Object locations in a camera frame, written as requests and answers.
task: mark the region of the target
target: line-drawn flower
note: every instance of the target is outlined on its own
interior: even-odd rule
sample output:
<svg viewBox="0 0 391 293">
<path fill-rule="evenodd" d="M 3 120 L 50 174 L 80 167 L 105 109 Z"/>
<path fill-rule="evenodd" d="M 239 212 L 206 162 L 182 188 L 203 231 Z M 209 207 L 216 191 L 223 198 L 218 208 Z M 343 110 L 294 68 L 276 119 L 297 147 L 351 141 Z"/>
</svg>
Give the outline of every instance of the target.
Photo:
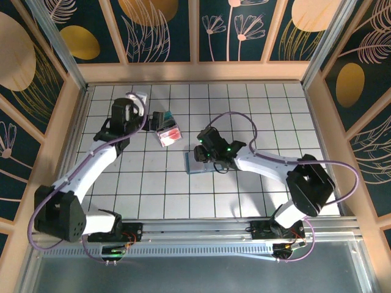
<svg viewBox="0 0 391 293">
<path fill-rule="evenodd" d="M 0 158 L 11 159 L 19 164 L 22 164 L 25 167 L 31 168 L 30 166 L 26 165 L 25 163 L 22 163 L 19 160 L 12 157 L 12 148 L 15 143 L 15 139 L 16 139 L 16 126 L 13 125 L 12 123 L 10 123 L 10 124 L 8 124 L 8 129 L 7 129 L 7 127 L 5 126 L 5 123 L 3 121 L 0 121 Z M 27 180 L 20 178 L 19 176 L 16 176 L 14 174 L 11 174 L 7 171 L 0 169 L 0 173 L 6 175 L 8 177 L 11 177 L 13 179 L 19 180 L 23 183 L 27 183 Z M 1 197 L 0 200 L 20 201 L 20 200 L 15 200 L 12 198 L 3 198 L 3 197 Z"/>
<path fill-rule="evenodd" d="M 213 15 L 210 17 L 210 19 L 208 15 L 205 15 L 202 17 L 202 24 L 206 30 L 206 33 L 208 34 L 210 56 L 212 57 L 212 61 L 214 61 L 210 35 L 217 34 L 219 32 L 225 32 L 227 27 L 223 26 L 224 21 L 222 20 L 221 15 Z"/>
<path fill-rule="evenodd" d="M 269 2 L 269 0 L 228 0 L 230 4 L 230 14 L 228 17 L 228 34 L 227 34 L 227 61 L 230 60 L 230 32 L 231 32 L 231 19 L 232 19 L 232 10 L 234 7 L 239 6 L 250 6 L 250 5 L 259 5 Z"/>
<path fill-rule="evenodd" d="M 11 157 L 12 147 L 16 138 L 16 126 L 8 125 L 8 129 L 3 121 L 0 121 L 0 155 L 3 159 Z"/>
<path fill-rule="evenodd" d="M 266 31 L 262 29 L 262 16 L 249 15 L 244 22 L 243 15 L 235 17 L 235 29 L 239 40 L 238 61 L 240 61 L 240 49 L 243 41 L 255 40 L 256 38 L 263 38 L 265 36 Z"/>
</svg>

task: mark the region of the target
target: wooden frame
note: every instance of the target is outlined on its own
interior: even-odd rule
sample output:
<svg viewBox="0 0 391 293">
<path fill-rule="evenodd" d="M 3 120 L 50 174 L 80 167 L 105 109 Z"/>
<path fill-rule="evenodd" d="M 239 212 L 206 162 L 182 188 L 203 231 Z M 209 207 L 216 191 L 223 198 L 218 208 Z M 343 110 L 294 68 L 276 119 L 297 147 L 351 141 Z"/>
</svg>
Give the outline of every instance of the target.
<svg viewBox="0 0 391 293">
<path fill-rule="evenodd" d="M 1 267 L 2 267 L 3 263 L 5 262 L 5 261 L 4 261 L 4 258 L 5 258 L 4 255 L 5 255 L 6 253 L 9 253 L 9 250 L 10 250 L 10 248 L 11 248 L 11 245 L 10 245 L 10 242 L 11 242 L 11 241 L 10 241 L 10 240 L 11 240 L 11 237 L 12 237 L 12 232 L 9 231 L 9 230 L 0 228 L 0 233 L 1 233 L 1 234 L 8 235 L 7 241 L 5 242 L 4 249 L 3 249 L 3 251 L 2 251 L 2 253 L 1 253 L 1 255 L 0 255 L 0 270 L 1 270 Z"/>
<path fill-rule="evenodd" d="M 190 62 L 129 63 L 112 7 L 99 0 L 120 63 L 79 64 L 86 82 L 301 80 L 309 61 L 269 61 L 288 0 L 277 0 L 259 61 L 199 61 L 199 0 L 189 1 Z"/>
<path fill-rule="evenodd" d="M 31 33 L 34 35 L 34 37 L 37 39 L 37 41 L 39 42 L 39 44 L 43 48 L 44 52 L 49 57 L 50 61 L 53 63 L 56 70 L 61 75 L 62 79 L 66 80 L 67 73 L 64 71 L 61 63 L 58 61 L 58 59 L 54 55 L 53 51 L 50 50 L 49 44 L 47 44 L 45 38 L 42 36 L 41 32 L 39 31 L 39 29 L 35 25 L 32 18 L 30 17 L 30 14 L 24 8 L 23 4 L 20 2 L 20 0 L 11 0 L 11 2 L 15 6 L 16 10 L 19 12 L 19 14 L 22 17 L 22 19 L 24 20 L 24 22 L 27 24 Z"/>
<path fill-rule="evenodd" d="M 77 113 L 75 109 L 79 98 L 80 89 L 76 82 L 69 76 L 63 86 L 61 96 L 58 98 L 53 111 L 52 119 L 46 130 L 46 136 L 37 155 L 29 182 L 24 190 L 15 220 L 10 223 L 0 221 L 0 229 L 12 231 L 12 237 L 8 240 L 9 247 L 18 253 L 6 254 L 3 265 L 0 267 L 0 284 L 4 293 L 14 290 L 19 277 L 20 267 L 23 263 L 24 252 L 28 241 L 26 227 L 34 210 L 34 192 L 43 184 L 50 186 L 56 180 L 56 174 L 60 167 L 60 159 L 64 145 L 68 139 L 72 117 Z"/>
<path fill-rule="evenodd" d="M 346 135 L 337 108 L 320 72 L 307 92 L 328 158 L 346 162 L 358 169 L 356 158 L 349 143 L 349 137 Z M 375 113 L 391 103 L 391 95 L 387 92 L 380 100 L 383 101 L 381 106 L 378 106 L 374 111 L 368 111 L 364 115 L 367 123 L 371 121 Z M 349 170 L 344 169 L 333 167 L 341 194 L 347 193 L 354 183 L 353 174 Z M 362 176 L 360 178 L 359 188 L 351 198 L 346 200 L 346 204 L 349 210 L 357 217 L 379 284 L 383 292 L 390 292 L 391 253 L 382 229 L 387 225 L 391 225 L 391 215 L 377 216 L 364 180 Z"/>
</svg>

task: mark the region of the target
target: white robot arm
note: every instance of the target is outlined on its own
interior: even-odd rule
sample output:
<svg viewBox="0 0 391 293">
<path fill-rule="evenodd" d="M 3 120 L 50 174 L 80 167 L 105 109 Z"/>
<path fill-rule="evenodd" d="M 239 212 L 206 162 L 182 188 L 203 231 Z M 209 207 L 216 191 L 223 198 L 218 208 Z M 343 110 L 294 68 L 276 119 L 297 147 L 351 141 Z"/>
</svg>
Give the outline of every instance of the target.
<svg viewBox="0 0 391 293">
<path fill-rule="evenodd" d="M 138 96 L 146 100 L 146 95 Z M 110 145 L 107 142 L 125 137 L 139 128 L 144 109 L 141 111 L 139 100 L 129 95 L 127 98 L 116 99 L 112 105 L 112 117 L 108 118 L 101 130 L 94 137 L 94 142 L 85 158 L 93 153 L 93 157 L 84 162 L 81 160 L 63 178 L 51 187 L 40 186 L 35 192 L 35 207 L 40 204 L 54 189 L 67 183 L 44 208 L 37 214 L 34 226 L 41 231 L 63 240 L 74 242 L 85 234 L 107 235 L 108 238 L 121 239 L 123 224 L 121 215 L 105 210 L 84 213 L 81 208 L 83 198 L 103 172 L 115 161 L 122 151 L 130 144 L 130 139 L 124 139 Z M 145 130 L 158 127 L 163 121 L 154 113 Z M 324 169 L 318 165 L 292 165 L 273 162 L 254 155 L 245 143 L 234 141 L 228 144 L 213 127 L 207 127 L 197 136 L 201 145 L 194 148 L 194 156 L 199 162 L 214 162 L 224 167 L 258 173 L 286 184 L 291 192 L 287 203 L 280 206 L 270 219 L 270 231 L 277 236 L 289 230 L 304 217 L 316 217 L 334 190 L 334 183 Z M 315 161 L 315 158 L 305 155 L 303 158 L 280 157 L 257 150 L 268 158 L 280 161 Z M 77 170 L 77 175 L 71 181 L 68 177 Z"/>
<path fill-rule="evenodd" d="M 146 94 L 137 93 L 137 96 L 145 104 Z M 40 186 L 36 190 L 35 208 L 53 190 L 66 184 L 37 214 L 34 219 L 34 227 L 37 231 L 69 242 L 76 241 L 85 234 L 106 233 L 118 237 L 122 235 L 120 215 L 105 210 L 90 211 L 85 214 L 81 203 L 88 189 L 103 170 L 113 163 L 130 144 L 130 139 L 126 136 L 141 126 L 145 109 L 141 107 L 139 98 L 129 94 L 126 98 L 116 99 L 111 108 L 112 117 L 105 121 L 96 134 L 84 158 L 52 186 Z M 143 129 L 158 127 L 162 122 L 162 117 L 163 115 L 154 112 L 153 118 L 147 120 Z M 121 138 L 124 139 L 108 144 L 108 142 Z M 92 158 L 86 160 L 91 154 L 93 154 Z M 69 181 L 68 178 L 74 174 L 75 170 L 77 170 L 76 176 Z"/>
<path fill-rule="evenodd" d="M 197 138 L 201 143 L 194 148 L 197 162 L 214 162 L 234 170 L 254 172 L 287 185 L 291 199 L 271 217 L 271 229 L 276 234 L 281 235 L 281 231 L 307 216 L 316 217 L 335 189 L 334 182 L 320 164 L 287 164 L 293 161 L 316 162 L 311 155 L 282 157 L 255 150 L 262 155 L 256 156 L 243 142 L 228 144 L 211 126 L 201 131 Z"/>
</svg>

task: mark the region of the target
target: purple cable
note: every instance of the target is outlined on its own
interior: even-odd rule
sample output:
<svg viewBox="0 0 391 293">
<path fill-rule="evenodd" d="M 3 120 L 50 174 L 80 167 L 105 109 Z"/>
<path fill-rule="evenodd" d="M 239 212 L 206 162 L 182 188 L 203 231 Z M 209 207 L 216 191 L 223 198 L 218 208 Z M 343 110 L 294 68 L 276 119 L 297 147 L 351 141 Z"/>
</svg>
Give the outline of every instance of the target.
<svg viewBox="0 0 391 293">
<path fill-rule="evenodd" d="M 60 191 L 61 189 L 64 188 L 65 185 L 69 184 L 70 181 L 84 168 L 84 166 L 87 165 L 87 163 L 91 160 L 91 158 L 93 158 L 93 156 L 95 155 L 95 153 L 99 152 L 100 150 L 102 150 L 103 148 L 106 148 L 107 146 L 109 145 L 112 145 L 113 143 L 117 143 L 117 142 L 120 142 L 122 140 L 125 140 L 125 139 L 129 139 L 132 135 L 134 135 L 135 133 L 139 132 L 145 125 L 145 122 L 147 121 L 147 108 L 145 106 L 145 103 L 143 102 L 143 100 L 137 96 L 135 93 L 131 93 L 131 92 L 127 92 L 126 93 L 126 96 L 128 95 L 133 95 L 135 96 L 142 104 L 142 107 L 144 109 L 144 115 L 143 115 L 143 118 L 142 118 L 142 123 L 140 125 L 139 128 L 137 128 L 135 131 L 132 131 L 131 133 L 129 133 L 127 136 L 124 136 L 124 137 L 119 137 L 118 139 L 113 139 L 109 142 L 106 142 L 102 145 L 100 145 L 99 147 L 97 147 L 96 149 L 94 149 L 93 151 L 90 152 L 90 154 L 85 158 L 84 161 L 82 161 L 80 163 L 80 165 L 74 170 L 74 172 L 68 177 L 65 179 L 65 181 L 59 186 L 57 187 L 56 189 L 54 189 L 38 206 L 37 208 L 35 209 L 35 211 L 32 213 L 31 215 L 31 218 L 30 218 L 30 221 L 29 221 L 29 224 L 27 226 L 27 238 L 29 239 L 29 242 L 31 244 L 31 246 L 33 246 L 36 250 L 40 250 L 40 251 L 47 251 L 47 250 L 51 250 L 52 248 L 56 247 L 57 245 L 59 245 L 61 241 L 59 241 L 58 243 L 50 246 L 50 247 L 40 247 L 38 246 L 33 238 L 32 238 L 32 227 L 34 226 L 34 220 L 36 218 L 36 216 L 38 215 L 38 213 L 40 212 L 40 210 L 44 207 L 44 205 L 47 204 L 48 201 L 50 201 L 50 199 L 52 199 L 53 196 L 55 196 L 58 191 Z"/>
<path fill-rule="evenodd" d="M 308 255 L 310 255 L 312 250 L 313 250 L 313 248 L 315 247 L 315 230 L 313 229 L 312 224 L 310 223 L 310 221 L 307 220 L 307 218 L 304 218 L 303 221 L 305 221 L 305 223 L 308 224 L 308 226 L 311 228 L 311 232 L 312 232 L 312 243 L 311 243 L 310 250 L 307 251 L 307 253 L 305 255 L 300 256 L 299 258 L 285 259 L 284 260 L 285 262 L 301 261 L 302 259 L 306 258 Z"/>
<path fill-rule="evenodd" d="M 236 115 L 240 115 L 244 118 L 246 118 L 247 120 L 250 121 L 251 125 L 252 125 L 252 128 L 254 130 L 254 138 L 250 141 L 249 143 L 249 148 L 251 150 L 251 152 L 257 156 L 257 157 L 260 157 L 262 159 L 266 159 L 266 160 L 269 160 L 269 161 L 272 161 L 272 162 L 276 162 L 276 163 L 280 163 L 280 164 L 285 164 L 285 165 L 313 165 L 313 164 L 331 164 L 331 165 L 339 165 L 339 166 L 342 166 L 342 167 L 345 167 L 345 168 L 348 168 L 350 169 L 351 171 L 353 171 L 354 175 L 356 176 L 355 178 L 355 181 L 354 181 L 354 185 L 353 185 L 353 188 L 346 194 L 344 195 L 343 197 L 339 198 L 338 200 L 333 200 L 333 201 L 330 201 L 329 203 L 326 203 L 324 206 L 329 206 L 330 204 L 334 204 L 334 203 L 340 203 L 341 201 L 344 201 L 346 200 L 348 197 L 350 197 L 355 191 L 356 189 L 358 188 L 359 186 L 359 181 L 360 181 L 360 175 L 359 175 L 359 172 L 353 168 L 352 166 L 350 166 L 349 164 L 346 164 L 344 162 L 339 162 L 339 161 L 330 161 L 330 160 L 322 160 L 322 161 L 285 161 L 285 160 L 280 160 L 280 159 L 275 159 L 273 157 L 269 157 L 269 156 L 265 156 L 263 154 L 258 154 L 255 152 L 252 144 L 255 142 L 255 140 L 257 139 L 258 137 L 258 131 L 257 131 L 257 126 L 255 125 L 255 123 L 251 120 L 251 118 L 249 118 L 247 115 L 244 115 L 242 113 L 239 113 L 239 112 L 226 112 L 226 113 L 223 113 L 223 114 L 220 114 L 218 115 L 215 119 L 213 119 L 211 121 L 211 123 L 208 124 L 207 127 L 211 126 L 213 122 L 215 122 L 217 119 L 221 118 L 222 116 L 224 115 L 227 115 L 227 114 L 236 114 Z"/>
</svg>

